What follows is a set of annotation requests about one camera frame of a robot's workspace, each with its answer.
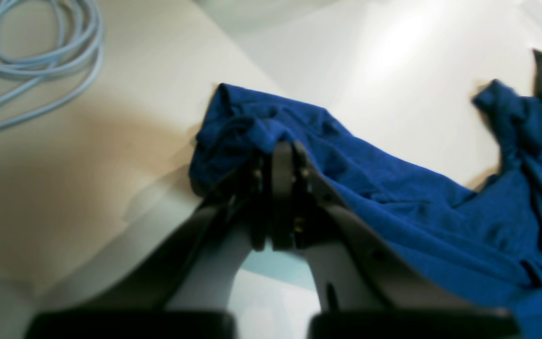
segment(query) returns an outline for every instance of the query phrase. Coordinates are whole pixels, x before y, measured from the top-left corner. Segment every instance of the table surface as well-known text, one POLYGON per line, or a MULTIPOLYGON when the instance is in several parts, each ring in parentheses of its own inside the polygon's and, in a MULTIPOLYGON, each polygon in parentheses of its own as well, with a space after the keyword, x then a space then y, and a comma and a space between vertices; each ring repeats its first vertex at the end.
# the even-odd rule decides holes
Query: table surface
MULTIPOLYGON (((0 316, 10 324, 0 338, 17 337, 37 307, 106 288, 190 215, 194 135, 219 83, 323 106, 357 137, 477 187, 497 171, 499 148, 472 95, 495 78, 532 94, 542 31, 519 2, 99 0, 95 84, 0 133, 0 316)), ((26 2, 2 24, 4 51, 51 47, 53 25, 47 4, 26 2)), ((81 76, 40 85, 0 120, 81 76)), ((0 94, 13 86, 0 79, 0 94)), ((303 337, 315 292, 251 271, 230 303, 243 337, 303 337)))

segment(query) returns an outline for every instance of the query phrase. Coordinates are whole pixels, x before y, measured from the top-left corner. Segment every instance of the white table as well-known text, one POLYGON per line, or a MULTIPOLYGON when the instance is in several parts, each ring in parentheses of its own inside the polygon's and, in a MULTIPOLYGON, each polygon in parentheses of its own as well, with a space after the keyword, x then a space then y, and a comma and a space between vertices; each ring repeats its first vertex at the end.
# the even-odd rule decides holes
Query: white table
MULTIPOLYGON (((0 339, 19 337, 37 307, 108 287, 189 216, 199 201, 187 178, 194 135, 222 82, 326 107, 386 152, 478 186, 499 149, 471 96, 494 78, 532 94, 530 48, 542 33, 518 2, 99 0, 96 83, 0 133, 0 339)), ((11 13, 5 50, 50 47, 48 10, 27 2, 11 13)), ((39 86, 0 118, 79 78, 39 86)), ((0 93, 14 85, 0 80, 0 93)), ((316 294, 280 280, 238 274, 230 309, 244 338, 304 336, 316 294)))

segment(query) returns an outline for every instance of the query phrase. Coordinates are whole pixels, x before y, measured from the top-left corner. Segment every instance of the blue cloth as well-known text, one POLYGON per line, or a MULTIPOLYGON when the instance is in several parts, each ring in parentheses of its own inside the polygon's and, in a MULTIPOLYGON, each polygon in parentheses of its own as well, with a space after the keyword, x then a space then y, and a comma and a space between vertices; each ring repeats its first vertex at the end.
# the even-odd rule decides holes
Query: blue cloth
POLYGON ((298 140, 353 210, 420 273, 542 339, 542 103, 493 81, 474 104, 502 150, 480 193, 354 137, 327 110, 228 84, 198 133, 190 177, 210 187, 254 149, 298 140))

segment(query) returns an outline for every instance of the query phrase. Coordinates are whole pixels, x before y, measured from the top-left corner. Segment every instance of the light blue cable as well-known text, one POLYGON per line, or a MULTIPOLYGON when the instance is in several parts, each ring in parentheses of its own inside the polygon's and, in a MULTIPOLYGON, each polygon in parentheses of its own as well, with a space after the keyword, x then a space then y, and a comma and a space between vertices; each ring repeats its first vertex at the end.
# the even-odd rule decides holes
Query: light blue cable
MULTIPOLYGON (((0 21, 19 0, 0 0, 0 21)), ((0 48, 0 74, 25 78, 26 82, 0 96, 0 105, 37 86, 50 77, 60 77, 95 59, 86 78, 64 97, 0 122, 0 130, 37 118, 76 98, 93 83, 104 60, 104 24, 94 0, 49 0, 58 24, 56 48, 38 56, 12 58, 0 48), (67 36, 62 4, 70 7, 73 31, 67 36)))

